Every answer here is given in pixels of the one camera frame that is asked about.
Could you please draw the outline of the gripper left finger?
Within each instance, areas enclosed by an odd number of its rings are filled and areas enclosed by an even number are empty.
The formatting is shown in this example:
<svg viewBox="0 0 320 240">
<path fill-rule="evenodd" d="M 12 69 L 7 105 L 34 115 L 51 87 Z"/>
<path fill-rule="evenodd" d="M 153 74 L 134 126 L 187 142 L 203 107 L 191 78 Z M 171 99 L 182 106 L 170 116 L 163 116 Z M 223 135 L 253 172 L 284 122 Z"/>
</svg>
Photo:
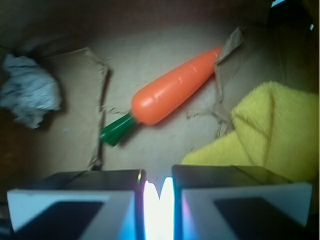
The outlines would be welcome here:
<svg viewBox="0 0 320 240">
<path fill-rule="evenodd" d="M 143 169 L 70 171 L 7 192 L 14 240 L 143 240 Z"/>
</svg>

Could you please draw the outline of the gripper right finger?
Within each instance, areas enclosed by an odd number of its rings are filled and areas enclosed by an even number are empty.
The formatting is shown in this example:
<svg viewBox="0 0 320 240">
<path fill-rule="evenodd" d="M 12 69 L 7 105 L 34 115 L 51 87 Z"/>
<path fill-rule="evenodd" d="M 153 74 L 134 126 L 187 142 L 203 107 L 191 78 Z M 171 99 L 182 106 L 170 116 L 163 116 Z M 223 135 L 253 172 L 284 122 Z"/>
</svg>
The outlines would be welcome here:
<svg viewBox="0 0 320 240">
<path fill-rule="evenodd" d="M 174 165 L 176 240 L 309 240 L 312 185 L 263 167 Z"/>
</svg>

